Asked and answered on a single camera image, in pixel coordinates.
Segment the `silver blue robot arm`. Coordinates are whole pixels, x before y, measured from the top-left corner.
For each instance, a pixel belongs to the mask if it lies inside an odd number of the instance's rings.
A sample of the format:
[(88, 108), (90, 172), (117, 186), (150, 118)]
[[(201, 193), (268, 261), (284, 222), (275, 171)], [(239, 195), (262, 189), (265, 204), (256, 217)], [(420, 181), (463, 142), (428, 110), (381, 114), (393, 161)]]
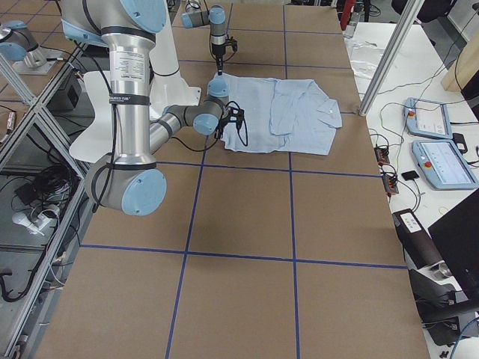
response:
[(225, 10), (221, 5), (201, 8), (200, 1), (187, 1), (185, 12), (181, 15), (185, 28), (210, 27), (210, 55), (216, 62), (217, 74), (223, 73), (224, 62), (233, 57), (238, 50), (237, 40), (228, 34)]
[(153, 146), (161, 147), (184, 126), (221, 138), (235, 123), (246, 128), (244, 111), (229, 99), (219, 73), (199, 105), (170, 105), (150, 120), (150, 52), (171, 27), (165, 1), (65, 1), (62, 25), (67, 38), (109, 49), (110, 76), (104, 80), (112, 110), (112, 149), (89, 170), (87, 194), (97, 206), (128, 215), (149, 215), (167, 192)]

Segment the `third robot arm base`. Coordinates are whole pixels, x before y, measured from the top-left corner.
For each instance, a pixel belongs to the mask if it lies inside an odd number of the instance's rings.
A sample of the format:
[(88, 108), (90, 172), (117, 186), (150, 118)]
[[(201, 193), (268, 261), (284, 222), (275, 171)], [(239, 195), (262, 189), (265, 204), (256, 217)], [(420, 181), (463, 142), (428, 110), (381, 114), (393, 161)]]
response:
[(1, 24), (1, 54), (24, 75), (46, 75), (61, 52), (42, 48), (21, 20)]

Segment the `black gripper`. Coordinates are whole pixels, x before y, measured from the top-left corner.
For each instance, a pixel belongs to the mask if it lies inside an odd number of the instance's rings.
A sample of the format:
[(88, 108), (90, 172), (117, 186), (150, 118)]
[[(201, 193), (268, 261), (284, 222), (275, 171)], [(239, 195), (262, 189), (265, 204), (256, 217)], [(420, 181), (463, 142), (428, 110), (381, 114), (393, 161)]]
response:
[(237, 51), (237, 40), (229, 35), (212, 35), (211, 36), (211, 53), (216, 60), (217, 74), (219, 76), (223, 73), (224, 56), (226, 54), (226, 48), (231, 47), (233, 52)]
[(214, 132), (214, 138), (220, 139), (223, 136), (224, 128), (229, 123), (234, 123), (237, 134), (241, 138), (240, 130), (245, 122), (244, 110), (241, 108), (228, 107), (227, 113), (220, 118), (219, 124)]

